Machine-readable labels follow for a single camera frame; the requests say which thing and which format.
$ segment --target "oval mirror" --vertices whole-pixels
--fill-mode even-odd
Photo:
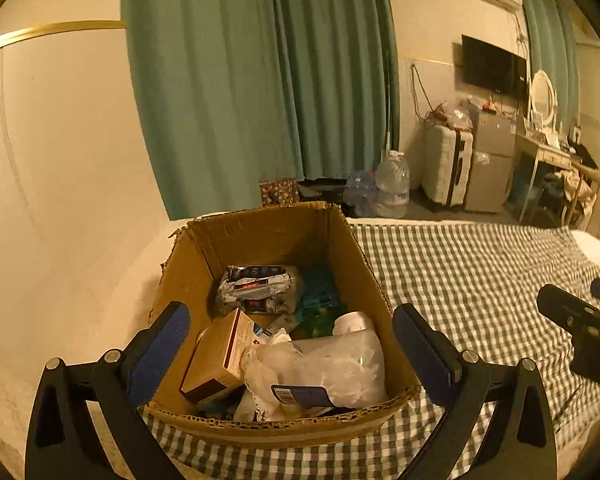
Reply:
[[[542,126],[551,125],[554,120],[555,99],[554,86],[543,70],[534,75],[530,90],[531,109],[542,115]]]

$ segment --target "white bottle cap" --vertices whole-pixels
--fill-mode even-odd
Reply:
[[[333,335],[342,335],[358,330],[373,330],[371,318],[364,312],[349,312],[340,316],[333,324]]]

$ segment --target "gingham fabric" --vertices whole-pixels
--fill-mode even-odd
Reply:
[[[473,349],[486,362],[536,361],[558,449],[600,413],[600,386],[569,371],[570,336],[536,308],[536,295],[546,283],[600,308],[589,293],[600,270],[567,228],[357,224],[352,230],[392,307],[413,303],[456,348]],[[485,405],[451,477],[468,470],[492,412],[493,404]],[[373,434],[277,450],[219,446],[194,440],[147,413],[144,419],[165,452],[213,478],[346,480],[395,478],[442,413],[423,393]]]

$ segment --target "curtain fold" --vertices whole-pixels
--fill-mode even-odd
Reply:
[[[580,112],[580,85],[573,25],[556,0],[522,0],[529,34],[532,73],[544,70],[558,100],[556,128],[566,131]]]
[[[171,219],[257,206],[263,180],[372,170],[398,132],[389,0],[122,0],[122,14]]]

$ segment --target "flat screen tv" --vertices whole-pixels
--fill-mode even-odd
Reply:
[[[526,60],[499,46],[462,35],[465,83],[511,96],[526,105]]]

